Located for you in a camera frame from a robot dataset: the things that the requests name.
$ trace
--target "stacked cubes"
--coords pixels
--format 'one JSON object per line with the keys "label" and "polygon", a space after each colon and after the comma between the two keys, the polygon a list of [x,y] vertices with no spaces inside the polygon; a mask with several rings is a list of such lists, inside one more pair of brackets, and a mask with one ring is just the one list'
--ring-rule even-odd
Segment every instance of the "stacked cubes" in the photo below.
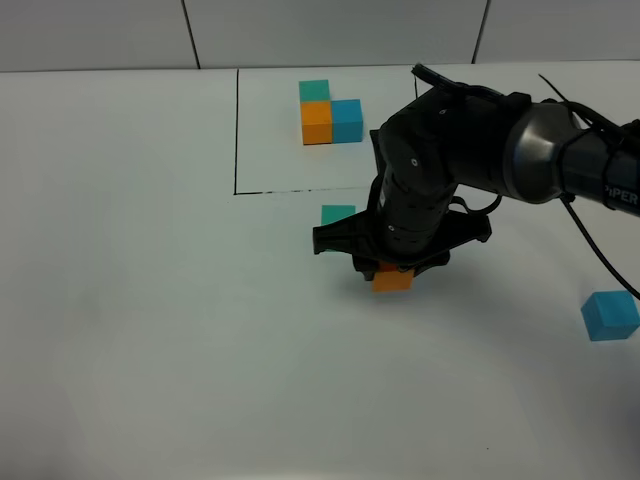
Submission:
{"label": "stacked cubes", "polygon": [[331,100],[329,80],[300,82],[302,143],[361,142],[364,134],[360,100]]}

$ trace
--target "orange cube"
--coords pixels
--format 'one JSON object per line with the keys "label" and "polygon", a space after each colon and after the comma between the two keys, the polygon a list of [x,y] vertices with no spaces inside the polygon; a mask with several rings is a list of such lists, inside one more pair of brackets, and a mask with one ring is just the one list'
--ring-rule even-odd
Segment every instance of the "orange cube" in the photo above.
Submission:
{"label": "orange cube", "polygon": [[303,102],[300,104],[302,118],[302,143],[319,145],[333,142],[331,102]]}
{"label": "orange cube", "polygon": [[373,276],[373,291],[398,292],[409,290],[413,282],[413,270],[399,272],[395,265],[380,263],[380,270]]}

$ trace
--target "blue cube on table edge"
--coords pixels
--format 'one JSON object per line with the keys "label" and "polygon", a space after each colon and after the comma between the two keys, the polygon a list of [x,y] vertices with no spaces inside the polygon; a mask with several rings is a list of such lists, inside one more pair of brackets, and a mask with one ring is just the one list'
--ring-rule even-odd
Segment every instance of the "blue cube on table edge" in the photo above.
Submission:
{"label": "blue cube on table edge", "polygon": [[635,301],[626,290],[594,293],[582,307],[582,316],[594,342],[629,338],[640,326]]}

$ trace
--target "cyan cube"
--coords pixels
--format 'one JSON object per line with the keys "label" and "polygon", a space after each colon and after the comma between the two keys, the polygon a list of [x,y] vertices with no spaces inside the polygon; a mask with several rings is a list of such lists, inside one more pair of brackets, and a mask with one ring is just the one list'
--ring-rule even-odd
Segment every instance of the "cyan cube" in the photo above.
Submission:
{"label": "cyan cube", "polygon": [[329,80],[305,80],[300,82],[300,103],[329,102]]}
{"label": "cyan cube", "polygon": [[329,225],[356,214],[355,205],[323,205],[322,225]]}
{"label": "cyan cube", "polygon": [[333,143],[361,142],[364,135],[360,100],[334,100],[331,102],[333,117]]}
{"label": "cyan cube", "polygon": [[594,342],[629,338],[640,326],[635,301],[626,290],[594,293],[582,307],[582,317]]}

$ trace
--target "gray wall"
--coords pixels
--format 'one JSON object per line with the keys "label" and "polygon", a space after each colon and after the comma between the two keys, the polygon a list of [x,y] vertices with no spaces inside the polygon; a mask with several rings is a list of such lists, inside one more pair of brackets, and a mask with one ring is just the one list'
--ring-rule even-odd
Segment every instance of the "gray wall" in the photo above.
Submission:
{"label": "gray wall", "polygon": [[[487,0],[185,0],[204,68],[469,63]],[[491,0],[478,62],[640,59],[639,0]],[[0,71],[197,68],[181,0],[0,0]]]}
{"label": "gray wall", "polygon": [[640,0],[492,0],[478,62],[640,59]]}
{"label": "gray wall", "polygon": [[469,63],[485,0],[187,0],[203,67]]}
{"label": "gray wall", "polygon": [[0,71],[195,67],[180,0],[0,0]]}

